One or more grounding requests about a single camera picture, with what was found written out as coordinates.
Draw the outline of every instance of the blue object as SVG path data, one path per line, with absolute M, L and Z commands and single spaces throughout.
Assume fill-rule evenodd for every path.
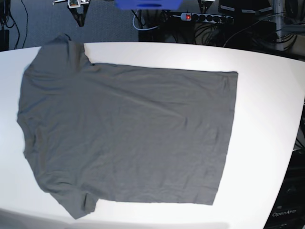
M 116 0 L 121 10 L 177 10 L 183 0 Z

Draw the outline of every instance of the gray carpet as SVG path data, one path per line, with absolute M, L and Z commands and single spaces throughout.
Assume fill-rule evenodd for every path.
M 78 42 L 137 42 L 130 10 L 120 10 L 114 2 L 91 0 L 85 26 L 79 27 L 67 9 L 67 3 L 52 5 L 52 0 L 23 0 L 29 13 L 25 48 L 42 46 L 60 33 Z M 26 13 L 20 0 L 11 0 L 11 13 L 20 30 L 18 49 L 26 34 Z M 10 50 L 17 41 L 17 29 L 10 29 Z

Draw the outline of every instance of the gray t-shirt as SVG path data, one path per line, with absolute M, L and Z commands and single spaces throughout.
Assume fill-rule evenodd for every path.
M 24 72 L 24 154 L 40 188 L 75 219 L 99 198 L 211 205 L 236 86 L 236 72 L 92 64 L 83 44 L 61 36 Z

